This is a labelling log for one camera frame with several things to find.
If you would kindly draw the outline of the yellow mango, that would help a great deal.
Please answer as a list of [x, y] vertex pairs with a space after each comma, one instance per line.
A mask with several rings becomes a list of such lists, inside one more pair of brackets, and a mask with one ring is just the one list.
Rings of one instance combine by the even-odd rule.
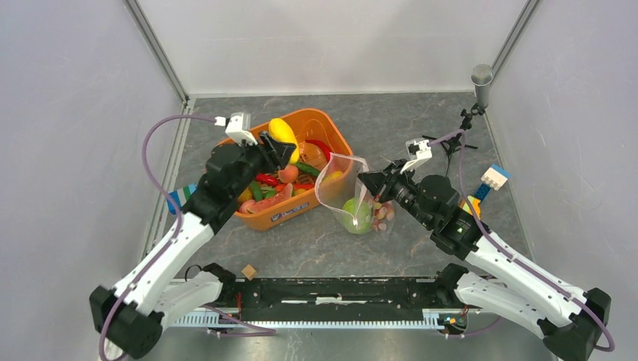
[[299, 161], [299, 143], [288, 123], [281, 118], [272, 118], [269, 122], [269, 134], [276, 141], [293, 144], [295, 150], [292, 153], [289, 163], [293, 164]]

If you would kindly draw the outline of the clear zip top bag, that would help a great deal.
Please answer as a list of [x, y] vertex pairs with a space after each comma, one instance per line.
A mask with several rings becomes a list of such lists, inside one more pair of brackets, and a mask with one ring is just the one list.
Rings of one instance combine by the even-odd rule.
[[[342, 225], [342, 221], [344, 216], [350, 216], [350, 214], [343, 211], [342, 206], [347, 200], [355, 198], [359, 202], [368, 201], [371, 206], [373, 202], [380, 202], [370, 195], [363, 183], [357, 178], [359, 173], [368, 171], [369, 166], [365, 159], [358, 156], [332, 153], [331, 160], [315, 181], [314, 192], [317, 200], [332, 212], [338, 223], [346, 231], [347, 229]], [[392, 230], [390, 232], [376, 232], [372, 228], [370, 232], [361, 235], [374, 235], [388, 240]]]

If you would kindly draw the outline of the red cherry bunch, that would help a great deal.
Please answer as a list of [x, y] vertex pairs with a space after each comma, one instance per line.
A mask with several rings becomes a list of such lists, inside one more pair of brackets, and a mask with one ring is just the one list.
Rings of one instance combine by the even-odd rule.
[[392, 201], [372, 203], [372, 228], [376, 232], [390, 232], [395, 218], [396, 211]]

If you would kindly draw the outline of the orange plastic tub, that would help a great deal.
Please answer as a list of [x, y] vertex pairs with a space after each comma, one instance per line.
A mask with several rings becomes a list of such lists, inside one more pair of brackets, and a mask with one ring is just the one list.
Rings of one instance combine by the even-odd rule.
[[[306, 139], [320, 140], [327, 144], [332, 153], [351, 156], [353, 151], [345, 140], [333, 120], [325, 112], [315, 108], [304, 108], [281, 117], [292, 128], [299, 143], [299, 161], [312, 165], [320, 171], [327, 165], [322, 151], [313, 144], [307, 144]], [[278, 172], [271, 174], [278, 180]], [[248, 228], [257, 231], [266, 231], [295, 216], [305, 213], [319, 205], [314, 192], [316, 177], [299, 172], [299, 177], [293, 183], [293, 196], [286, 202], [271, 207], [258, 214], [242, 214], [239, 209], [234, 217], [241, 220]], [[280, 182], [276, 187], [268, 187], [255, 181], [254, 186], [248, 187], [248, 192], [254, 194], [259, 191], [262, 198], [248, 198], [243, 195], [239, 198], [240, 206], [250, 200], [261, 201], [270, 198], [286, 185]]]

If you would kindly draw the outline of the green round fruit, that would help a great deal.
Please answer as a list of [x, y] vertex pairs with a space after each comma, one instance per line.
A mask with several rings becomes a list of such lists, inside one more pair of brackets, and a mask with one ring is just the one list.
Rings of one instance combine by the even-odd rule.
[[350, 216], [344, 216], [342, 225], [352, 234], [361, 235], [372, 230], [372, 206], [368, 201], [351, 198], [342, 206]]

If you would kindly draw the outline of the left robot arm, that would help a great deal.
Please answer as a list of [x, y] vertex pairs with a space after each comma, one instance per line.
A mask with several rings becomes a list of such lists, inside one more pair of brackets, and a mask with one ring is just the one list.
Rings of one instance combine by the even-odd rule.
[[228, 222], [238, 209], [238, 197], [257, 175], [282, 170], [290, 162], [295, 144], [277, 141], [265, 131], [259, 138], [216, 146], [196, 191], [169, 232], [113, 287], [98, 286], [92, 291], [90, 307], [101, 359], [108, 358], [106, 341], [117, 345], [124, 356], [139, 359], [184, 315], [210, 302], [223, 307], [235, 300], [235, 284], [209, 271], [180, 286], [169, 284]]

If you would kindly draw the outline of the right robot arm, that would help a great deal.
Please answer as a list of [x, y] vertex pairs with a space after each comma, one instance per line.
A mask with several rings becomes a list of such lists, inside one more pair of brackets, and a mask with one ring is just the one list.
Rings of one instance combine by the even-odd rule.
[[562, 360], [587, 360], [594, 350], [615, 350], [607, 327], [609, 294], [599, 288], [585, 291], [547, 272], [462, 209], [460, 194], [447, 177], [433, 174], [415, 183], [410, 171], [401, 171], [405, 164], [400, 159], [358, 178], [375, 199], [395, 201], [429, 230], [440, 250], [499, 281], [492, 284], [450, 264], [434, 287], [440, 305], [462, 302], [497, 314], [532, 332]]

